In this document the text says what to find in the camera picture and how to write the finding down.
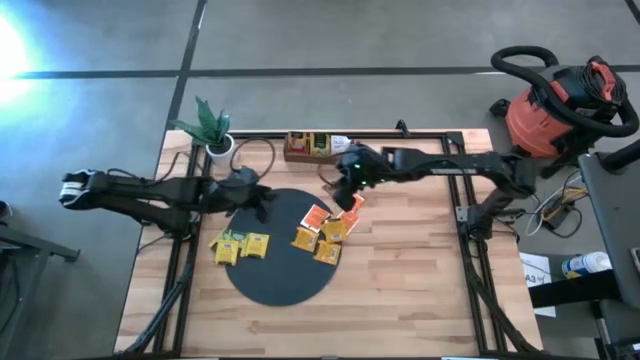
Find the wooden tabletop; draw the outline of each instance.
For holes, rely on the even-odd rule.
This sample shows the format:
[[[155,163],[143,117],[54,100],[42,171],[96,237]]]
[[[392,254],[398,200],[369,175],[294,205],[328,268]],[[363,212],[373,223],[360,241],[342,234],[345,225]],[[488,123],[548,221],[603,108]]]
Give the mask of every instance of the wooden tabletop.
[[[491,150],[487,130],[459,131],[464,134],[467,152]],[[442,145],[436,140],[363,142],[374,149],[416,147],[425,152],[442,153]],[[188,153],[190,143],[185,133],[169,131],[157,174],[162,176],[167,171],[176,152]],[[284,162],[282,141],[274,144],[277,159],[262,183],[273,188],[307,191],[338,211],[337,205],[321,189],[316,166]],[[269,148],[256,142],[247,144],[238,153],[237,162],[260,173],[270,157]],[[187,156],[180,156],[172,176],[183,176],[187,162]],[[482,201],[493,185],[479,177],[473,181],[478,201]],[[362,195],[366,203],[359,212],[361,220],[344,245],[335,276],[319,294],[289,307],[253,303],[234,288],[225,269],[214,263],[213,253],[207,246],[226,228],[229,219],[223,214],[205,216],[183,356],[477,355],[446,178],[388,183],[367,189]],[[155,228],[145,228],[141,244],[160,235]],[[183,246],[184,260],[186,244]],[[117,350],[130,345],[157,311],[170,250],[171,240],[161,240],[138,255]],[[526,339],[541,348],[513,237],[507,233],[494,234],[489,240],[489,257],[501,307]],[[177,306],[170,316],[167,344],[173,339],[176,313]],[[487,337],[489,343],[494,344],[487,314],[483,309]]]

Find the gray floor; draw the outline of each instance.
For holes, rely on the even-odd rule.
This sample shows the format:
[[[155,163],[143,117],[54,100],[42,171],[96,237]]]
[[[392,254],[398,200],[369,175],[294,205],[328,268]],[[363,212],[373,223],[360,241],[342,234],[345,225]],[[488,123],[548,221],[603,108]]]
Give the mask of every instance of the gray floor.
[[[195,8],[196,0],[0,0],[0,31],[9,24],[10,44],[22,44],[0,64],[22,71],[177,70]],[[488,66],[495,50],[516,44],[547,46],[569,64],[600,54],[629,65],[640,63],[638,30],[622,0],[210,0],[193,68]],[[640,74],[622,76],[640,104]],[[82,248],[76,264],[52,259],[21,334],[30,345],[15,358],[113,349],[140,227],[106,211],[64,210],[60,178],[86,167],[152,175],[175,85],[172,78],[0,81],[0,198],[14,207],[11,224]],[[402,118],[414,128],[489,128],[495,148],[506,150],[505,128],[486,110],[524,87],[488,74],[201,78],[188,81],[179,117],[195,120],[198,95],[231,111],[233,129],[389,128]],[[541,181],[539,196],[567,174]],[[580,206],[585,224],[576,236],[541,231],[523,236],[521,250],[601,249],[590,204]],[[584,309],[539,320],[551,352],[595,355]]]

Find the shop vacuum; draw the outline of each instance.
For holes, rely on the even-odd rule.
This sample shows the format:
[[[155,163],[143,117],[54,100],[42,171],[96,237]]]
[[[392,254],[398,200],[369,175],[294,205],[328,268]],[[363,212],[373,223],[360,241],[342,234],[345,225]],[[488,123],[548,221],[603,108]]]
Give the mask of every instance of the shop vacuum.
[[[545,68],[537,73],[505,61],[518,55],[539,58]],[[627,137],[638,130],[624,81],[599,56],[584,66],[566,66],[545,48],[513,46],[496,52],[491,65],[531,84],[511,102],[498,100],[489,112],[506,120],[513,153],[554,160],[541,170],[545,179],[565,165],[577,166],[578,156],[600,138]],[[616,114],[620,125],[612,123]]]

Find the vacuum hose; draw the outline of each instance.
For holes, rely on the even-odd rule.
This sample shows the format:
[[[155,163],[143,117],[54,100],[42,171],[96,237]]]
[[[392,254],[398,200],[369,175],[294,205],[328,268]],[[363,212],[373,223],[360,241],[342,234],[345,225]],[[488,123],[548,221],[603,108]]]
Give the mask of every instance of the vacuum hose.
[[[544,91],[547,95],[548,104],[561,117],[561,120],[606,137],[627,137],[638,131],[638,115],[626,95],[618,110],[622,125],[606,124],[584,117],[566,106],[555,91],[553,91],[551,84],[540,74],[531,69],[504,61],[505,58],[517,55],[537,57],[544,61],[546,67],[558,65],[556,56],[551,51],[539,46],[512,46],[493,54],[491,57],[491,65],[497,70],[520,78],[536,89]]]

